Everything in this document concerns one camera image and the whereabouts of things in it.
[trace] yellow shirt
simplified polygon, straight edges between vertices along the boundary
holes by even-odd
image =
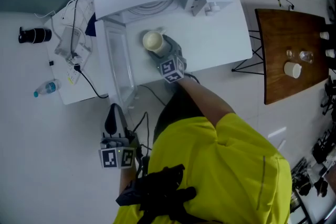
[[[225,115],[216,128],[204,117],[180,120],[156,140],[149,173],[183,164],[180,188],[195,187],[186,211],[222,223],[287,223],[291,197],[288,162],[236,114]],[[139,205],[122,206],[114,223],[137,223]],[[152,222],[176,223],[168,216]]]

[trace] white table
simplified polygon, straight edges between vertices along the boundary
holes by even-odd
[[[45,27],[52,29],[51,20],[53,20],[52,22],[55,32],[59,36],[62,36],[63,30],[65,28],[64,23],[70,25],[72,25],[73,23],[74,7],[74,2],[69,4],[65,13],[65,19],[63,20],[63,24],[61,23],[61,16],[65,10],[65,7],[50,20],[48,20],[45,23]],[[78,8],[76,11],[75,26],[80,28],[85,33],[85,30],[87,28],[87,22],[94,14],[93,2],[92,0],[78,0],[77,7],[79,7],[80,9]],[[83,36],[81,34],[79,42],[82,41]],[[52,72],[54,73],[55,79],[58,79],[61,82],[61,88],[59,90],[59,93],[63,100],[63,103],[70,104],[95,97],[96,94],[83,76],[79,77],[76,84],[70,84],[67,77],[68,64],[66,63],[64,58],[54,54],[55,48],[58,44],[59,39],[54,34],[52,35],[51,40],[46,43],[48,48],[49,60],[54,61],[54,65],[51,67]],[[103,73],[101,72],[101,68],[99,65],[96,37],[86,36],[86,46],[92,48],[92,53],[83,68],[83,73],[91,81],[98,94],[104,95],[107,91],[105,88]]]
[[[251,43],[240,0],[233,0],[214,16],[175,13],[156,16],[127,25],[131,65],[135,84],[161,79],[142,45],[148,30],[166,28],[166,35],[182,47],[187,72],[224,65],[252,57]]]

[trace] small glass cup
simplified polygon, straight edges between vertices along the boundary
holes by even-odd
[[[288,59],[294,59],[294,57],[295,57],[294,51],[292,51],[292,50],[287,50],[286,54],[287,54]]]
[[[314,54],[311,51],[302,51],[300,52],[300,59],[308,63],[313,63]]]

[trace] plastic bottle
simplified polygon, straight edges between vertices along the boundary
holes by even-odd
[[[40,87],[34,92],[34,97],[39,97],[40,95],[46,95],[53,93],[61,88],[61,82],[57,79],[47,81],[43,83]]]

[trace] person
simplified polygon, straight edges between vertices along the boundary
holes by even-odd
[[[195,187],[188,214],[213,223],[287,223],[289,163],[219,96],[185,76],[154,131],[148,173],[183,164],[179,188]],[[123,169],[120,192],[135,179]],[[140,205],[121,206],[114,223],[137,223]],[[158,216],[152,223],[176,223]]]

